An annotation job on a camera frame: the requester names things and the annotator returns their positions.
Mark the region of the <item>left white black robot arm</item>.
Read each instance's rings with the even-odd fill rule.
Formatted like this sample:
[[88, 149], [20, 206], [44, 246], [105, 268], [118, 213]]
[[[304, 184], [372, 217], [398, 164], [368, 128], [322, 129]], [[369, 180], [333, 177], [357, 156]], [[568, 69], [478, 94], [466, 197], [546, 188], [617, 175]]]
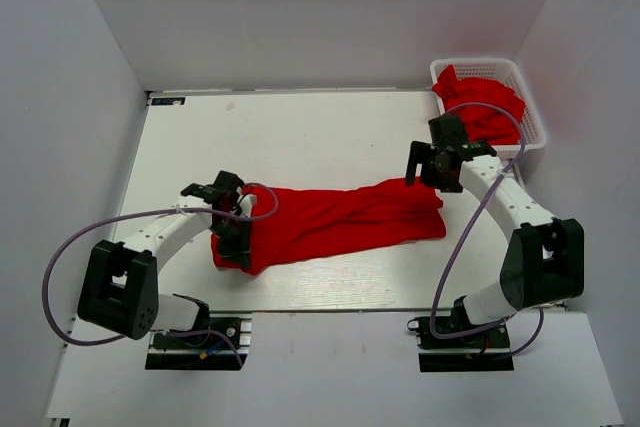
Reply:
[[124, 337], [138, 340], [151, 331], [177, 331], [188, 345], [199, 346], [211, 334], [205, 304], [187, 296], [159, 292], [158, 274], [194, 237], [220, 234], [248, 265], [251, 223], [246, 216], [215, 215], [183, 205], [118, 242], [103, 240], [89, 256], [78, 303], [79, 317]]

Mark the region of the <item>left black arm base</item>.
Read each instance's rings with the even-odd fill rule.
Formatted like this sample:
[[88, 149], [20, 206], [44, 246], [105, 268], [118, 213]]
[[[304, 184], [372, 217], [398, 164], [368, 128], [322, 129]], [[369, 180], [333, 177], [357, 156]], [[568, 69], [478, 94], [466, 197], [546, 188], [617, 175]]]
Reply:
[[252, 332], [250, 314], [212, 313], [203, 333], [173, 336], [154, 333], [147, 348], [148, 371], [238, 372], [247, 360]]

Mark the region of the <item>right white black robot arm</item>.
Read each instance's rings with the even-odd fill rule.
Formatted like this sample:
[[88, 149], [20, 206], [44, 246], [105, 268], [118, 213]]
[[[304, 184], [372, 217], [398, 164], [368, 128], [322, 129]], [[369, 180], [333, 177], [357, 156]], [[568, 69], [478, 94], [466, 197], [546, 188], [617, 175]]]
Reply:
[[478, 211], [488, 213], [508, 241], [498, 280], [454, 303], [451, 331], [459, 343], [477, 344], [488, 325], [521, 310], [583, 294], [583, 227], [534, 201], [486, 142], [412, 142], [405, 182], [415, 181], [446, 193], [472, 193]]

